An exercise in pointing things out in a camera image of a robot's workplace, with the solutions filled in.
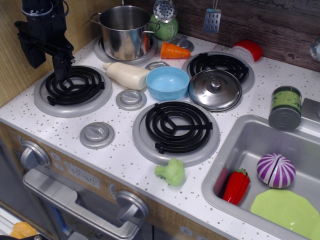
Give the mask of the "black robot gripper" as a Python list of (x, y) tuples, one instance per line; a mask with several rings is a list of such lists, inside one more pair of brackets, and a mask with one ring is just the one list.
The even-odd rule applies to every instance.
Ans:
[(65, 0), (23, 0), (21, 12), (26, 21), (16, 21), (18, 38), (28, 63), (38, 68), (52, 56), (56, 81), (71, 73), (73, 45), (67, 40), (66, 16), (69, 6)]

